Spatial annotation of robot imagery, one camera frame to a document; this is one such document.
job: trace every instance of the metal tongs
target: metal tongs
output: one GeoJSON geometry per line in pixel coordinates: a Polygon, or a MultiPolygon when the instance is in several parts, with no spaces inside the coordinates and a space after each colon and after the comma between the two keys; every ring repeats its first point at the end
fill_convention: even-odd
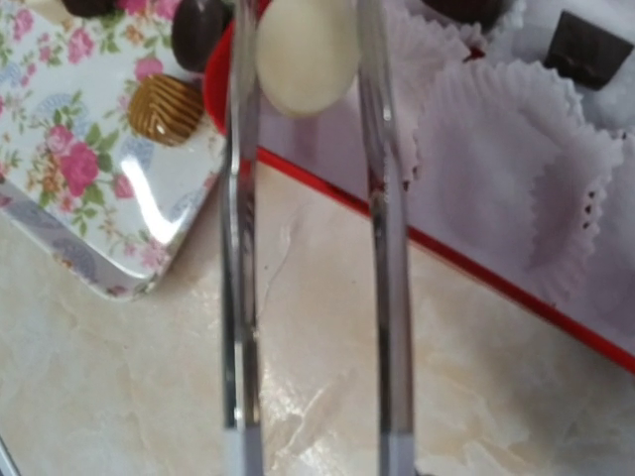
{"type": "MultiPolygon", "coordinates": [[[[222,191],[225,476],[262,476],[255,287],[260,87],[258,1],[237,0],[222,191]]],[[[379,339],[380,475],[415,475],[410,287],[402,168],[381,0],[357,0],[359,91],[374,230],[379,339]]]]}

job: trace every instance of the red rim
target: red rim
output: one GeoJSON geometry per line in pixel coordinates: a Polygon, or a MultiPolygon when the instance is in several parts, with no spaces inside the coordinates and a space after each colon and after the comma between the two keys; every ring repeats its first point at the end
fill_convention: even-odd
{"type": "MultiPolygon", "coordinates": [[[[267,3],[268,0],[264,0],[262,5],[266,5],[267,3]]],[[[216,50],[211,56],[209,63],[207,64],[203,85],[203,95],[207,113],[218,130],[223,134],[225,133],[225,108],[227,105],[232,35],[233,23],[223,35],[216,47],[216,50]]],[[[263,164],[277,169],[283,174],[311,187],[312,189],[358,211],[359,213],[368,215],[368,205],[366,202],[330,185],[321,178],[318,178],[298,166],[285,161],[275,154],[260,148],[258,152],[258,160],[263,164]]],[[[424,248],[432,251],[443,259],[453,263],[455,266],[458,266],[468,274],[479,279],[502,295],[514,300],[551,324],[559,327],[574,338],[611,359],[618,365],[625,367],[631,372],[635,372],[634,355],[601,337],[588,327],[584,327],[571,317],[562,314],[552,306],[540,301],[515,285],[512,285],[505,279],[492,273],[486,268],[483,268],[468,257],[461,255],[431,236],[411,228],[410,238],[424,248]]]]}

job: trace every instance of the tile surface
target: tile surface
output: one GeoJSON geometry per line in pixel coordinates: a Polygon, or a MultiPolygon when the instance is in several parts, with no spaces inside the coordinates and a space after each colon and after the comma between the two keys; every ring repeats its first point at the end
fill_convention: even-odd
{"type": "MultiPolygon", "coordinates": [[[[368,222],[259,171],[266,467],[376,471],[368,222]]],[[[0,220],[0,432],[23,476],[221,475],[218,210],[164,283],[117,304],[0,220]]],[[[629,476],[635,381],[412,249],[420,468],[629,476]]]]}

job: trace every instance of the floral pattern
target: floral pattern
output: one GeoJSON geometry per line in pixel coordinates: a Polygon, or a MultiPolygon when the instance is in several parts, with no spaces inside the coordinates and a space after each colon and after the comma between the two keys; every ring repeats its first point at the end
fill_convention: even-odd
{"type": "MultiPolygon", "coordinates": [[[[175,151],[164,152],[132,134],[127,108],[139,81],[148,75],[183,74],[170,51],[171,21],[178,4],[120,0],[119,13],[52,29],[19,0],[0,0],[0,208],[26,217],[26,208],[15,205],[32,204],[35,208],[30,210],[40,209],[59,223],[55,236],[43,235],[42,228],[31,231],[49,243],[60,263],[114,298],[154,287],[201,206],[202,200],[185,203],[184,197],[204,198],[219,166],[203,164],[203,169],[192,172],[187,188],[172,196],[166,188],[156,197],[159,216],[178,228],[171,239],[153,234],[152,223],[140,209],[143,195],[138,197],[146,188],[136,188],[122,161],[132,160],[142,174],[150,168],[156,174],[154,156],[168,157],[175,151]],[[77,84],[77,77],[98,69],[94,64],[113,57],[119,64],[113,76],[118,89],[111,84],[105,89],[116,94],[77,84]],[[101,99],[102,94],[111,99],[101,99]],[[175,206],[181,215],[174,212],[175,206]],[[116,268],[104,268],[104,258],[116,268]],[[87,263],[95,264],[90,272],[87,263]],[[122,275],[120,269],[131,271],[122,275]]],[[[222,144],[215,132],[201,134],[190,152],[193,156],[198,148],[199,158],[202,147],[219,155],[222,144]]],[[[31,228],[35,222],[23,223],[31,228]]]]}

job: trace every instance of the beige marble surface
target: beige marble surface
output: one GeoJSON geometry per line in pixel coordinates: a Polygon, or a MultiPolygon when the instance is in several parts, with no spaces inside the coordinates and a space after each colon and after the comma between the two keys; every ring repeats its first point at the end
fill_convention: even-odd
{"type": "MultiPolygon", "coordinates": [[[[375,474],[369,225],[272,170],[259,186],[268,474],[375,474]]],[[[23,476],[222,474],[213,201],[203,215],[131,304],[0,218],[0,432],[23,476]]],[[[412,281],[422,470],[633,474],[633,377],[416,249],[412,281]]]]}

